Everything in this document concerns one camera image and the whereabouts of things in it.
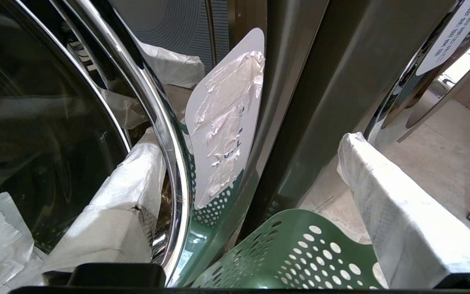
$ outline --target peeled sticker residue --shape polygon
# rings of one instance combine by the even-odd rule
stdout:
[[[239,45],[263,50],[262,31],[252,30],[245,39],[246,44],[243,39]],[[261,51],[240,49],[237,52],[235,47],[197,85],[186,107],[186,125],[195,157],[198,209],[235,181],[246,166],[253,142],[264,56]]]

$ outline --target white sign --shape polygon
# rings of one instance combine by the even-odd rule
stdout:
[[[444,63],[458,48],[470,31],[470,0],[465,0],[451,18],[446,28],[427,52],[416,69],[416,75],[424,74]]]
[[[252,29],[190,96],[185,121],[195,157],[196,209],[246,167],[261,104],[263,54],[264,34]]]

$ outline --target washing machine door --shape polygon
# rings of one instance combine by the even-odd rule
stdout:
[[[24,7],[0,1],[0,193],[49,253],[129,151],[86,71]]]

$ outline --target green plastic basket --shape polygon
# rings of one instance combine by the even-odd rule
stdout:
[[[379,289],[373,247],[313,212],[280,212],[193,283],[202,288]]]

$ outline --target tile floor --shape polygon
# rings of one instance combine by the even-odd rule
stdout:
[[[449,101],[406,140],[393,143],[384,154],[470,228],[466,218],[470,212],[468,108],[455,100]],[[349,190],[319,207],[314,204],[318,202],[308,198],[300,208],[330,219],[353,240],[370,243]]]

